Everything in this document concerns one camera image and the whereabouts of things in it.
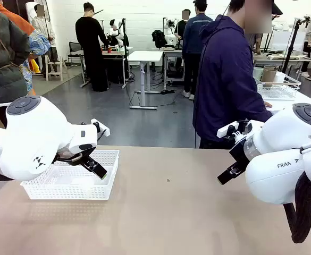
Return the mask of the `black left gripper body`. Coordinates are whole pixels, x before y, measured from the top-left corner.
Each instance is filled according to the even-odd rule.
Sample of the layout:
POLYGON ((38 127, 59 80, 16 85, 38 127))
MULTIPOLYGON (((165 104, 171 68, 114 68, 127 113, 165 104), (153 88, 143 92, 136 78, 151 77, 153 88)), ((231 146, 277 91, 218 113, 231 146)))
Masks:
POLYGON ((95 147, 86 149, 74 155, 63 153, 58 153, 53 159, 53 163, 55 162, 63 162, 67 163, 71 166, 96 166, 97 162, 91 158, 91 153, 95 150, 95 147))

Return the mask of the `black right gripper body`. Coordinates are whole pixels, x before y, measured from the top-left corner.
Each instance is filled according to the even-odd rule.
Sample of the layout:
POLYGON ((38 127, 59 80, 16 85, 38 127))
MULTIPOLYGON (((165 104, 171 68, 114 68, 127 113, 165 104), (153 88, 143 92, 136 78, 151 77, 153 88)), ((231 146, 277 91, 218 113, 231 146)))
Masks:
POLYGON ((239 141, 229 151, 230 155, 235 160, 234 164, 231 166, 233 169, 245 170, 250 162, 245 154, 245 142, 246 140, 239 141))

